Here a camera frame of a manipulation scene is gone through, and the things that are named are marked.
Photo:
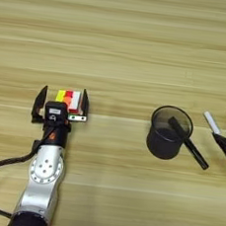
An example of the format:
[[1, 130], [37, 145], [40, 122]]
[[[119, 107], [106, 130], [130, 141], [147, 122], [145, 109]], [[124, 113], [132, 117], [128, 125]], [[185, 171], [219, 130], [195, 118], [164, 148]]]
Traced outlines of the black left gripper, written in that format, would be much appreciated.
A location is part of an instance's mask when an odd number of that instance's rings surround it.
[[[35, 99], [34, 106], [32, 108], [32, 122], [42, 123], [43, 117], [39, 111], [43, 108], [44, 102], [46, 101], [46, 92], [48, 87], [45, 86], [39, 91], [38, 96]], [[84, 89], [84, 94], [82, 96], [81, 103], [81, 115], [88, 116], [89, 111], [89, 99], [87, 95], [87, 90]], [[47, 120], [43, 129], [43, 144], [44, 145], [58, 145], [64, 148], [67, 145], [68, 133], [71, 131], [71, 124], [69, 122], [51, 121]]]

